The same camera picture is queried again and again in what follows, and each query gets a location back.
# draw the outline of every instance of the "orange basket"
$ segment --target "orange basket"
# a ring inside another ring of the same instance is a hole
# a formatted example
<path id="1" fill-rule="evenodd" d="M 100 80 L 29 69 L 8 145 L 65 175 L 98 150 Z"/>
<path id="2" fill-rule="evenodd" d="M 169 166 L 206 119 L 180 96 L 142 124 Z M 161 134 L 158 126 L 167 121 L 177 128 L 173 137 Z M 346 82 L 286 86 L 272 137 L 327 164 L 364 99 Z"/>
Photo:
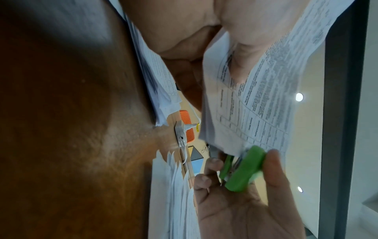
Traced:
<path id="1" fill-rule="evenodd" d="M 184 124 L 191 124 L 192 123 L 192 121 L 190 120 L 189 112 L 187 110 L 180 110 L 180 116 L 181 116 L 181 120 L 182 120 L 182 122 L 184 122 Z M 190 143 L 194 140 L 193 129 L 189 129 L 189 130 L 186 131 L 186 138 L 187 138 L 188 143 Z"/>

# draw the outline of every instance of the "brown table surface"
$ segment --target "brown table surface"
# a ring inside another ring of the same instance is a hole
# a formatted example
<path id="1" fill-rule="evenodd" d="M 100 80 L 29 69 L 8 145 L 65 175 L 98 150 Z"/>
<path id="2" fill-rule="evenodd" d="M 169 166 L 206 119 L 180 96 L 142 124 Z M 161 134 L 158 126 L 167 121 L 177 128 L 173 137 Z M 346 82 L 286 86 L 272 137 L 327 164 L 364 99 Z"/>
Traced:
<path id="1" fill-rule="evenodd" d="M 0 3 L 0 238 L 147 238 L 154 127 L 125 25 L 103 0 Z"/>

